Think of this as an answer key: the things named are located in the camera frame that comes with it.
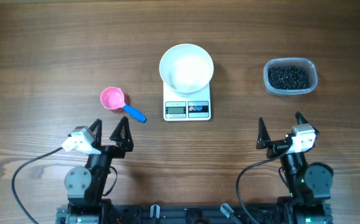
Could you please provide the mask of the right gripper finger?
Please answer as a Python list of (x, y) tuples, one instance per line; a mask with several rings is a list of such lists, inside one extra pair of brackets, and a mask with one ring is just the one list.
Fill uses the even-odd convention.
[(257, 143), (256, 149), (266, 149), (271, 147), (272, 141), (270, 135), (267, 131), (265, 122), (262, 117), (258, 120), (258, 136), (257, 136)]
[[(309, 124), (309, 122), (304, 118), (304, 116), (299, 111), (295, 113), (295, 118), (298, 124)], [(315, 134), (319, 135), (320, 132), (312, 124), (311, 127), (314, 129)]]

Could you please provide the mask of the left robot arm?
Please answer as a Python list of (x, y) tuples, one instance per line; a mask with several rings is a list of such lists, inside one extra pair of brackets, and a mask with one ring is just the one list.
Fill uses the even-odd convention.
[(88, 156), (84, 166), (71, 169), (65, 176), (67, 208), (59, 208), (56, 223), (122, 223), (121, 215), (110, 199), (104, 197), (113, 190), (105, 190), (107, 177), (117, 170), (113, 159), (122, 159), (133, 150), (128, 118), (120, 119), (109, 140), (114, 145), (102, 145), (102, 121), (96, 119), (90, 126), (77, 126), (62, 144), (65, 151), (75, 149)]

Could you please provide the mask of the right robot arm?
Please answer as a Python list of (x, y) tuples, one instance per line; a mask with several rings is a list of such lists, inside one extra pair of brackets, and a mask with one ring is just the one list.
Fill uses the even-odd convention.
[(266, 149), (267, 158), (278, 157), (290, 195), (277, 200), (282, 223), (333, 223), (330, 204), (333, 169), (322, 162), (307, 163), (305, 153), (315, 147), (319, 131), (301, 113), (297, 124), (283, 140), (272, 141), (262, 118), (258, 121), (257, 149)]

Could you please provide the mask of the pink scoop with blue handle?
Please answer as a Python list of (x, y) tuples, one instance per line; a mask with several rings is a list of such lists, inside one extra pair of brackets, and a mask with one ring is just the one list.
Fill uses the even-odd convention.
[(100, 95), (100, 102), (105, 109), (117, 110), (121, 108), (137, 121), (141, 123), (145, 123), (147, 121), (144, 114), (125, 103), (125, 95), (120, 88), (108, 87), (104, 89)]

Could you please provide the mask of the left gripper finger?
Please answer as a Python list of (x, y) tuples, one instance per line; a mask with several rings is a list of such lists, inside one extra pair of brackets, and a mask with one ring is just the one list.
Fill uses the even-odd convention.
[(120, 119), (109, 140), (115, 141), (116, 145), (125, 152), (133, 151), (134, 143), (130, 133), (129, 121), (126, 116)]
[(102, 121), (100, 119), (96, 119), (90, 126), (90, 130), (95, 136), (92, 146), (94, 148), (100, 148), (102, 144)]

